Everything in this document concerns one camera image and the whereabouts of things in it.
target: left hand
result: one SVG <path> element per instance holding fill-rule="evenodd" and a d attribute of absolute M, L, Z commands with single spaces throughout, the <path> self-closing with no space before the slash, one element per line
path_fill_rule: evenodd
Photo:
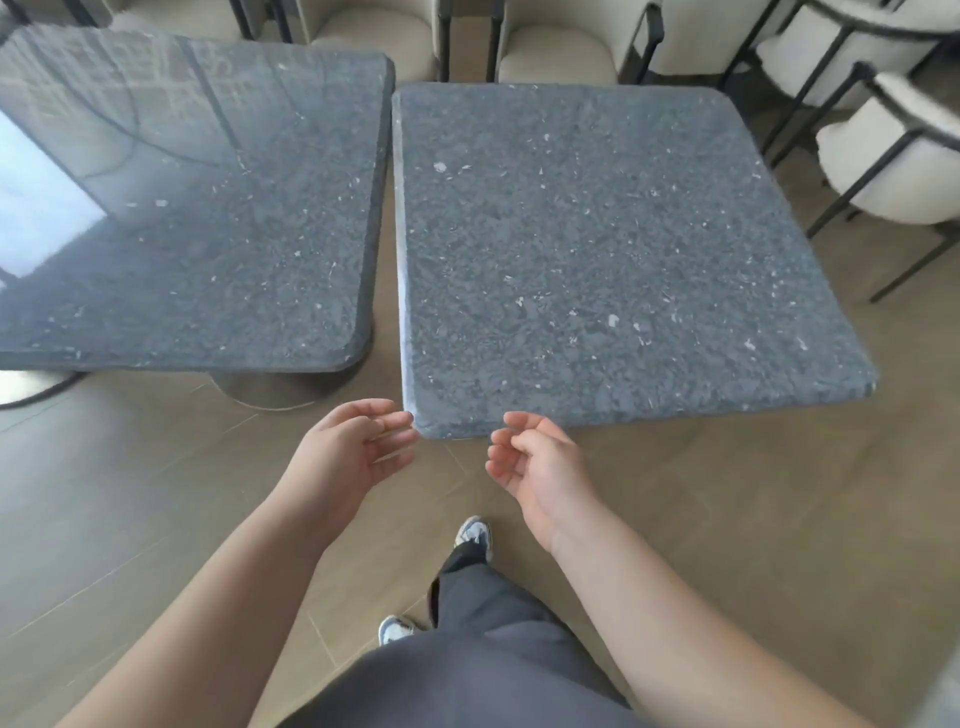
<path fill-rule="evenodd" d="M 392 400 L 341 404 L 303 436 L 271 499 L 306 516 L 326 548 L 356 516 L 370 489 L 410 465 L 420 435 Z"/>

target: shoe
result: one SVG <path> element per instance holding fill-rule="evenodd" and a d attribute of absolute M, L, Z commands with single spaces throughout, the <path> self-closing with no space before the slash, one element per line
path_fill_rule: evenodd
<path fill-rule="evenodd" d="M 488 564 L 493 560 L 493 534 L 490 531 L 490 527 L 480 516 L 470 516 L 470 518 L 460 526 L 453 545 L 456 547 L 460 544 L 465 544 L 467 541 L 473 541 L 475 544 L 483 547 Z"/>
<path fill-rule="evenodd" d="M 376 631 L 376 635 L 382 647 L 384 644 L 394 643 L 404 637 L 412 637 L 422 631 L 408 618 L 390 615 L 380 622 L 380 628 Z"/>

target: round table pedestal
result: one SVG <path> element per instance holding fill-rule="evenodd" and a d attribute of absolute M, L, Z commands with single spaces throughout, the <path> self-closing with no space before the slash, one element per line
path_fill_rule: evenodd
<path fill-rule="evenodd" d="M 0 372 L 0 409 L 53 397 L 83 376 L 82 372 Z"/>
<path fill-rule="evenodd" d="M 339 372 L 261 374 L 258 372 L 210 373 L 217 388 L 232 400 L 253 409 L 282 412 L 329 397 L 356 376 L 373 348 L 373 332 L 363 356 Z"/>

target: gray granite table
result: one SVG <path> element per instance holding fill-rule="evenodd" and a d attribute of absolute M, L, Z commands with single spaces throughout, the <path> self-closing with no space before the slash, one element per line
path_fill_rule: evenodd
<path fill-rule="evenodd" d="M 405 404 L 429 437 L 870 394 L 857 341 L 730 101 L 701 88 L 394 96 Z"/>
<path fill-rule="evenodd" d="M 0 369 L 206 371 L 238 399 L 292 406 L 330 384 L 305 375 L 355 367 L 393 86 L 375 54 L 14 33 Z"/>

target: wrist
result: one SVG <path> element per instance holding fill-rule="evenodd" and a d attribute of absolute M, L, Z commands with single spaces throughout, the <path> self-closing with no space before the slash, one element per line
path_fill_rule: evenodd
<path fill-rule="evenodd" d="M 577 503 L 576 513 L 554 529 L 550 553 L 563 565 L 570 554 L 583 553 L 584 548 L 595 544 L 609 528 L 616 515 L 599 496 L 590 494 Z"/>
<path fill-rule="evenodd" d="M 329 536 L 324 520 L 314 515 L 313 508 L 288 496 L 274 488 L 253 511 L 251 519 L 273 531 L 296 556 L 316 564 L 334 538 Z"/>

